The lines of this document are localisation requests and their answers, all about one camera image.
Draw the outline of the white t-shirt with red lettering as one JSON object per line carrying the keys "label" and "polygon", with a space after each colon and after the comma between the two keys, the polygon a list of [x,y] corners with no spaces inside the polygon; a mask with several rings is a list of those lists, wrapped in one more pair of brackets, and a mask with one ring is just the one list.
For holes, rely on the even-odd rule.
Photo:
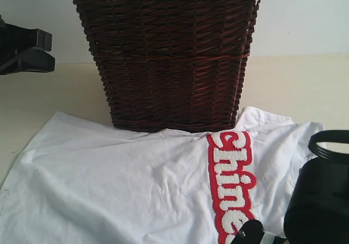
{"label": "white t-shirt with red lettering", "polygon": [[283,221],[318,122],[246,107],[234,129],[156,133],[56,113],[1,188],[1,243],[230,243]]}

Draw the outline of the dark brown wicker basket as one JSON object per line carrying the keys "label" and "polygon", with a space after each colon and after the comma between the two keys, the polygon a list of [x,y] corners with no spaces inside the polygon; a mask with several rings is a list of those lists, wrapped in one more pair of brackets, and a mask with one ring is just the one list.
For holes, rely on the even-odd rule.
{"label": "dark brown wicker basket", "polygon": [[115,127],[236,124],[256,0],[73,0]]}

